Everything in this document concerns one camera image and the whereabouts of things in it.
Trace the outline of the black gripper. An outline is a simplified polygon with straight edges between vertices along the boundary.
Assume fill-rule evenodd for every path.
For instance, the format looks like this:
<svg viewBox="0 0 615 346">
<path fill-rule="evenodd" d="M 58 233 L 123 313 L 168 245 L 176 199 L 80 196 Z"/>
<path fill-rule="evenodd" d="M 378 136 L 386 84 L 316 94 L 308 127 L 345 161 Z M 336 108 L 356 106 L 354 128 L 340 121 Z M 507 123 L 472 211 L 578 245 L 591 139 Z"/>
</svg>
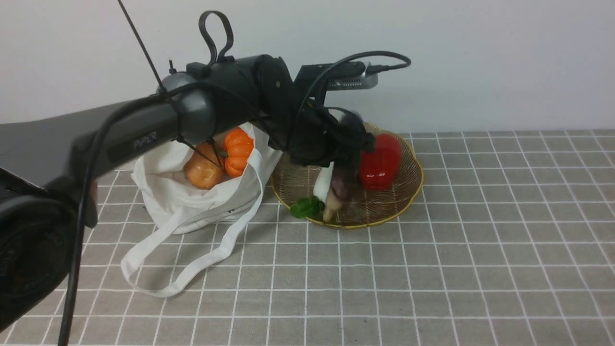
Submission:
<svg viewBox="0 0 615 346">
<path fill-rule="evenodd" d="M 340 107 L 308 108 L 288 138 L 286 153 L 297 166 L 359 167 L 362 153 L 375 149 L 362 116 Z"/>
</svg>

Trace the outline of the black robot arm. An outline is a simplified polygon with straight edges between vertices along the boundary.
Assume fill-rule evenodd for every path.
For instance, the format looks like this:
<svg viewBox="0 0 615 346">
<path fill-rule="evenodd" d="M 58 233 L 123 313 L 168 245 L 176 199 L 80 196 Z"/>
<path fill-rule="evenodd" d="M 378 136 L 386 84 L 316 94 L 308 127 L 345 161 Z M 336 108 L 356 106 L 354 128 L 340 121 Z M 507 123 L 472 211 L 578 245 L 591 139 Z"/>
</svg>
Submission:
<svg viewBox="0 0 615 346">
<path fill-rule="evenodd" d="M 312 105 L 281 58 L 219 57 L 171 71 L 156 94 L 38 121 L 1 125 L 1 329 L 80 265 L 98 222 L 96 180 L 165 144 L 192 149 L 240 125 L 300 166 L 357 168 L 373 136 L 360 117 Z"/>
</svg>

